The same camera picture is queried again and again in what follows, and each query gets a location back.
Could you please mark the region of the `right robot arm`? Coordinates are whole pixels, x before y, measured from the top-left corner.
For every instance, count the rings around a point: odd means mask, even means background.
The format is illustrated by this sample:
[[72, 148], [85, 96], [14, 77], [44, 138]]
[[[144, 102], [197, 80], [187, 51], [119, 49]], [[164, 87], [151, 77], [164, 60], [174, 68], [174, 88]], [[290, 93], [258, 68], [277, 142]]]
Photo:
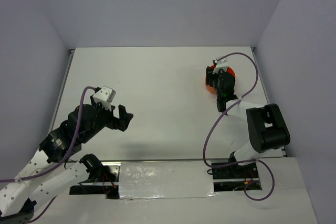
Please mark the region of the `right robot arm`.
[[252, 171], [251, 159], [262, 157], [269, 150], [280, 149], [290, 143], [290, 134], [277, 104], [257, 105], [245, 101], [238, 102], [235, 94], [236, 76], [230, 67], [206, 68], [205, 85], [216, 95], [216, 105], [220, 113], [232, 115], [247, 122], [248, 141], [229, 156], [228, 167], [212, 168], [212, 174], [222, 172], [235, 178], [248, 175]]

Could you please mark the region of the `orange round organizer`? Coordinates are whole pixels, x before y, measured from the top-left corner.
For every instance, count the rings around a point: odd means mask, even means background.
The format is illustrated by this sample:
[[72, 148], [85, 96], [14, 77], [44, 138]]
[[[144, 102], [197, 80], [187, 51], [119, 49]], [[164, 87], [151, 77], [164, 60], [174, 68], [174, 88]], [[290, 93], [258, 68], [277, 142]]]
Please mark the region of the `orange round organizer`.
[[236, 75], [232, 68], [227, 68], [227, 88], [226, 89], [219, 89], [219, 88], [211, 88], [206, 86], [206, 77], [205, 77], [205, 86], [208, 92], [217, 95], [220, 99], [221, 98], [232, 98], [235, 96], [234, 94], [234, 87], [236, 82]]

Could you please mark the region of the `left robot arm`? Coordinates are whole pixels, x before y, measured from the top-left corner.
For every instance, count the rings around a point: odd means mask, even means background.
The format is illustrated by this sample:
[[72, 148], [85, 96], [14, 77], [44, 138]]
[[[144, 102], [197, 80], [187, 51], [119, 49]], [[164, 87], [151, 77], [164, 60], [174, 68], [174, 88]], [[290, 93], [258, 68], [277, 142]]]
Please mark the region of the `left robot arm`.
[[105, 109], [100, 102], [79, 105], [48, 134], [28, 164], [1, 190], [1, 223], [31, 223], [37, 220], [35, 210], [50, 205], [66, 189], [87, 180], [115, 180], [115, 174], [94, 154], [55, 172], [105, 127], [122, 132], [128, 128], [133, 114], [122, 105], [118, 106], [118, 117], [113, 110], [113, 106]]

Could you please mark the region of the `white foil-covered panel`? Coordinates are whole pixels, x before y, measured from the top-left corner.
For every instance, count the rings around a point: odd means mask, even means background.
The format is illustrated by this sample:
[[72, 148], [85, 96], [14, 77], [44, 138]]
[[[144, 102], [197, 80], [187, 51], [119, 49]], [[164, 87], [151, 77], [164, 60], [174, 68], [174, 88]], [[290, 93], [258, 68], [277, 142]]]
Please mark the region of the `white foil-covered panel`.
[[122, 163], [121, 199], [205, 198], [215, 195], [213, 179], [202, 161]]

